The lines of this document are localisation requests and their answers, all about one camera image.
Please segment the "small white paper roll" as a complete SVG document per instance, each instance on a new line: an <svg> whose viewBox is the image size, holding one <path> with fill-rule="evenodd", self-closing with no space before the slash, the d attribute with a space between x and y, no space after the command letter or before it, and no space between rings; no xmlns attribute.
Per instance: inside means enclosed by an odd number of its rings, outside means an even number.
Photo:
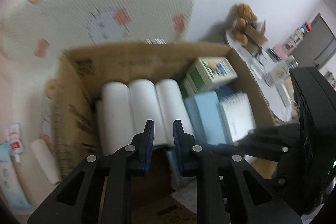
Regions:
<svg viewBox="0 0 336 224"><path fill-rule="evenodd" d="M31 143L31 150L51 184L61 182L61 174L56 159L47 147L43 139L36 139Z"/></svg>

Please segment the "red white sachet pouch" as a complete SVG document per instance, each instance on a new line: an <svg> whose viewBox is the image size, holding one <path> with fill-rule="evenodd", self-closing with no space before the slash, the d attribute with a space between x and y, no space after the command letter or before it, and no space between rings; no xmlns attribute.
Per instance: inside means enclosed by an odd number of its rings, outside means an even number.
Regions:
<svg viewBox="0 0 336 224"><path fill-rule="evenodd" d="M11 147L11 155L17 163L21 163L21 155L24 153L24 146L21 140L21 125L16 123L8 126L5 134Z"/></svg>

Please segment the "round white side table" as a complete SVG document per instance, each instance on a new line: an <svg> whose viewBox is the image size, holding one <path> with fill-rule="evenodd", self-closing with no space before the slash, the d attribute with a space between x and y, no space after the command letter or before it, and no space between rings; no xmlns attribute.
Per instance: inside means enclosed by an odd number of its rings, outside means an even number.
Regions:
<svg viewBox="0 0 336 224"><path fill-rule="evenodd" d="M239 42L234 40L234 35L231 30L226 31L226 40L228 45L235 49L240 57L246 62L252 76L258 83L265 99L268 102L271 112L275 117L282 122L290 122L292 118L292 100L283 83L269 87L264 81L266 73L275 67L275 63L262 50L258 58L254 58Z"/></svg>

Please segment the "white spiral notebook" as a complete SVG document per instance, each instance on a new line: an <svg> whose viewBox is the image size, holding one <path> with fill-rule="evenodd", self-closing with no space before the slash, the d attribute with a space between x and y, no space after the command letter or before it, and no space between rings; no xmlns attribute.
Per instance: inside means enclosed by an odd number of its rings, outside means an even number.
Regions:
<svg viewBox="0 0 336 224"><path fill-rule="evenodd" d="M248 95L244 92L237 92L222 98L219 101L219 110L230 143L243 139L256 128Z"/></svg>

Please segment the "white paper receipt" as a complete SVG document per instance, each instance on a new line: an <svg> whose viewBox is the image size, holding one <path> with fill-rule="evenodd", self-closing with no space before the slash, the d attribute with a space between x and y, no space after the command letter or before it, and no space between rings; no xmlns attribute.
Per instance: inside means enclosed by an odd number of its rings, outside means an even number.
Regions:
<svg viewBox="0 0 336 224"><path fill-rule="evenodd" d="M197 214L197 185L196 181L190 182L184 188L171 194L173 199L187 208L194 214Z"/></svg>

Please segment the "brown cardboard box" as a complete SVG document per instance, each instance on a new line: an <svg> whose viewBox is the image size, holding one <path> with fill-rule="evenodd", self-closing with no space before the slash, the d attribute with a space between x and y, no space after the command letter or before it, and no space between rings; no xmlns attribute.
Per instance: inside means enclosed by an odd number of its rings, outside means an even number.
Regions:
<svg viewBox="0 0 336 224"><path fill-rule="evenodd" d="M209 42L149 44L121 42L65 50L58 69L53 110L56 159L62 183L29 218L29 223L195 223L197 217L153 178L109 177L109 168L89 155L100 153L93 102L110 81L181 80L198 57L227 57L238 73L233 86L246 92L259 127L274 125L268 102L249 69L230 47Z"/></svg>

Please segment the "clear plastic bottle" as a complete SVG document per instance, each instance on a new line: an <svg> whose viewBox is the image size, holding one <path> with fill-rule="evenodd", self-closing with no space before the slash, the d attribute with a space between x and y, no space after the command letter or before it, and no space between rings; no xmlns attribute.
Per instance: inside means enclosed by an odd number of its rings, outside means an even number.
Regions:
<svg viewBox="0 0 336 224"><path fill-rule="evenodd" d="M277 62L275 67L265 74L264 81L269 87L280 85L289 77L289 70L297 66L297 61L290 55L286 59Z"/></svg>

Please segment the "white paper roll in box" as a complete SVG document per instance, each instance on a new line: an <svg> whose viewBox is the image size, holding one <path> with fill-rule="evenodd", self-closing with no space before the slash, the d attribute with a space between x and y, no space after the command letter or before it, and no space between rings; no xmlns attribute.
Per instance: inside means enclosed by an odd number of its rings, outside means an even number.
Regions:
<svg viewBox="0 0 336 224"><path fill-rule="evenodd" d="M130 90L120 82L102 87L102 119L104 133L101 137L103 154L114 154L132 142L135 126L130 104Z"/></svg>

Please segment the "light blue box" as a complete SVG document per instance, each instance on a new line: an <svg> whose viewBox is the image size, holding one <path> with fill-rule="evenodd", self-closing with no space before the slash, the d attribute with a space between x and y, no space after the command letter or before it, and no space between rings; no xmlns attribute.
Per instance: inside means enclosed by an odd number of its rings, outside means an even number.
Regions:
<svg viewBox="0 0 336 224"><path fill-rule="evenodd" d="M195 139L201 144L229 144L215 91L198 93L184 100Z"/></svg>

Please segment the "light blue wipes pack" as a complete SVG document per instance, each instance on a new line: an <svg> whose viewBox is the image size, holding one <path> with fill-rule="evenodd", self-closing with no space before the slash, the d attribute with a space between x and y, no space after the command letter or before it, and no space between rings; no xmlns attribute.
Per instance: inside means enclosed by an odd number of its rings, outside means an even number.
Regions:
<svg viewBox="0 0 336 224"><path fill-rule="evenodd" d="M35 207L26 198L10 156L11 147L1 144L1 189L9 208L17 215L31 214Z"/></svg>

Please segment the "green white carton box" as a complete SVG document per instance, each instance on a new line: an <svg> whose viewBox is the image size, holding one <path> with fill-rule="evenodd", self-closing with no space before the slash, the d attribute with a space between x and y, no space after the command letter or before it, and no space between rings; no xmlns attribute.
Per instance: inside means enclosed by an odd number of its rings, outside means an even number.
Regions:
<svg viewBox="0 0 336 224"><path fill-rule="evenodd" d="M227 85L237 77L226 57L198 57L187 69L180 86L191 96Z"/></svg>

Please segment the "grey cabinet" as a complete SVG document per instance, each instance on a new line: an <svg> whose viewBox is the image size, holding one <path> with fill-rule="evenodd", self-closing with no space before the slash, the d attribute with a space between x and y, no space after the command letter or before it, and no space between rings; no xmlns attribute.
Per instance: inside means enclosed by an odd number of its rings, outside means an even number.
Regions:
<svg viewBox="0 0 336 224"><path fill-rule="evenodd" d="M321 69L335 54L335 36L318 14L311 23L311 31L306 33L303 41L291 55L298 67L315 67Z"/></svg>

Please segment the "small cardboard box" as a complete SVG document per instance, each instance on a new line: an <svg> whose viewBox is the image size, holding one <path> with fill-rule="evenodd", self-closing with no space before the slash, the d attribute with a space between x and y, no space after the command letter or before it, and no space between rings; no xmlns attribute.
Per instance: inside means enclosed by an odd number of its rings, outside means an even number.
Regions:
<svg viewBox="0 0 336 224"><path fill-rule="evenodd" d="M264 46L268 39L255 28L256 24L254 22L248 22L244 34L248 38L248 44L245 46L245 49L249 53L254 53Z"/></svg>

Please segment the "pink cartoon print mat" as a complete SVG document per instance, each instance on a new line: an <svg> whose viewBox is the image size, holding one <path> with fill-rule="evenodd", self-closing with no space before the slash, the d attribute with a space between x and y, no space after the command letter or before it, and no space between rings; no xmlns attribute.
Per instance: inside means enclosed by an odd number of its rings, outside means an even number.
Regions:
<svg viewBox="0 0 336 224"><path fill-rule="evenodd" d="M1 0L1 118L21 125L24 153L13 162L26 198L35 209L54 190L31 150L43 139L52 153L52 104L62 47L51 36L45 11L28 0Z"/></svg>

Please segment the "brown teddy bear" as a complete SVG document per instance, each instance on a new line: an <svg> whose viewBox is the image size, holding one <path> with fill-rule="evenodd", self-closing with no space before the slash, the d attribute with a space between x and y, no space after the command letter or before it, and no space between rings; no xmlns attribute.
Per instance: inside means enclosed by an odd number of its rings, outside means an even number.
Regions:
<svg viewBox="0 0 336 224"><path fill-rule="evenodd" d="M235 40L238 41L243 47L248 44L248 38L245 34L245 28L250 22L257 22L257 16L252 11L251 7L245 3L236 5L236 12L238 18L232 28Z"/></svg>

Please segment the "cream cartoon print mat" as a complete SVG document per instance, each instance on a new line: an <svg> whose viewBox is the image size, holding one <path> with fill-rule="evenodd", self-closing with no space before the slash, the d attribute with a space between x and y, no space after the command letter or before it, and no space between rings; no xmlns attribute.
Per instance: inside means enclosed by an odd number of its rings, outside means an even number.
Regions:
<svg viewBox="0 0 336 224"><path fill-rule="evenodd" d="M186 37L194 0L7 0L1 53L17 67L53 67L70 47Z"/></svg>

